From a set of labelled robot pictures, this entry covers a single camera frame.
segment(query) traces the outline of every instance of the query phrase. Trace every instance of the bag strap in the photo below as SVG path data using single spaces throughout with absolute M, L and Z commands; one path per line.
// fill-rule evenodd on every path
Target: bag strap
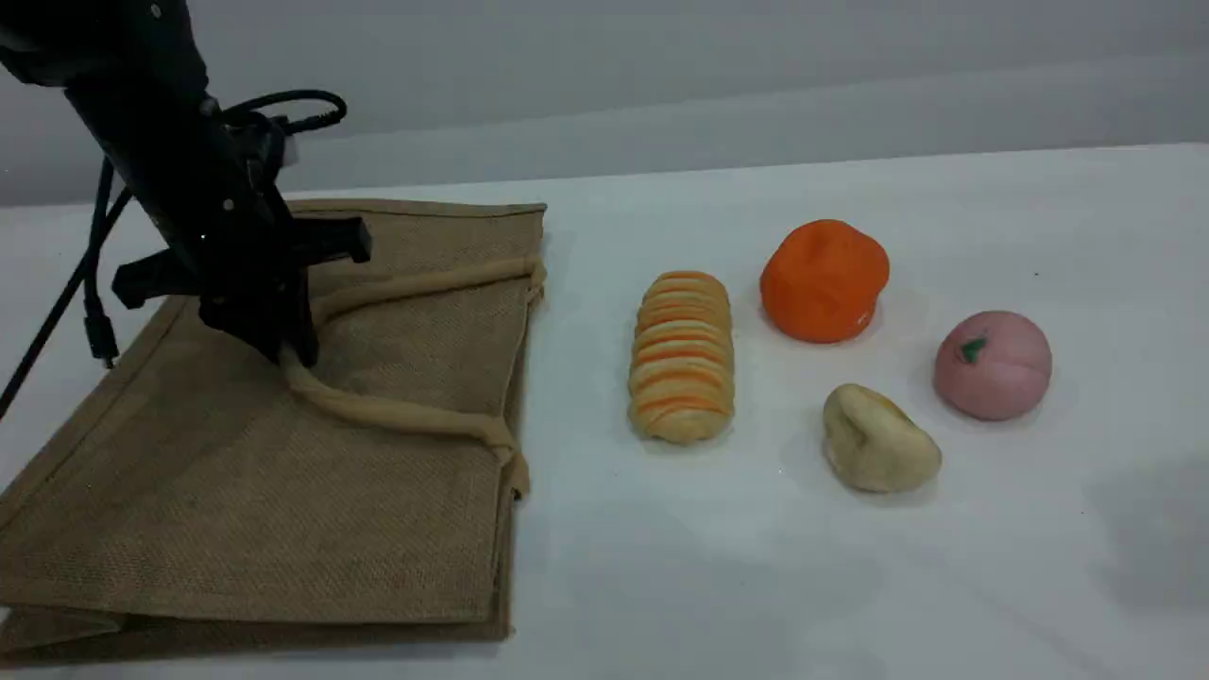
M 530 277 L 528 304 L 542 295 L 545 269 L 540 258 L 515 258 L 462 269 L 398 276 L 386 281 L 343 288 L 316 299 L 311 304 L 318 330 L 332 318 L 365 307 L 416 295 L 473 288 L 509 278 Z M 319 410 L 357 425 L 382 427 L 406 434 L 463 434 L 479 439 L 496 455 L 501 468 L 513 466 L 513 486 L 521 495 L 528 492 L 528 467 L 521 457 L 520 444 L 502 416 L 468 414 L 438 409 L 415 402 L 354 394 L 330 387 L 302 365 L 297 353 L 283 345 L 279 355 L 285 382 L 291 392 Z

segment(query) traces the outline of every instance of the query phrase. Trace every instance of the green leaf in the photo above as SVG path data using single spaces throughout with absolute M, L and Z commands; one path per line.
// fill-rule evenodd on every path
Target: green leaf
M 987 338 L 974 338 L 961 346 L 961 361 L 967 364 L 978 363 L 978 352 L 987 346 Z

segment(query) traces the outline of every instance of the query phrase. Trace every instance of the pink peach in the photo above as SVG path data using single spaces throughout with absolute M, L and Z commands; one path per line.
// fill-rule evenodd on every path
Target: pink peach
M 1035 323 L 1014 312 L 980 312 L 941 344 L 932 385 L 960 411 L 1008 420 L 1041 403 L 1052 371 L 1049 342 Z

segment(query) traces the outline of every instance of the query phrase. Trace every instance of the screw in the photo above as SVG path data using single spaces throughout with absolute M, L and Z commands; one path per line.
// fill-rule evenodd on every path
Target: screw
M 215 114 L 219 113 L 219 100 L 215 99 L 214 97 L 207 97 L 202 102 L 201 111 L 203 116 L 213 117 Z

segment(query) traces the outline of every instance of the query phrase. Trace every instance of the cable connector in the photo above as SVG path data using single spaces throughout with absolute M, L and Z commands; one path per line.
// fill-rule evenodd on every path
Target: cable connector
M 88 347 L 92 356 L 104 362 L 105 368 L 114 368 L 114 359 L 117 358 L 117 338 L 114 335 L 114 324 L 105 315 L 86 316 L 83 329 L 88 334 Z

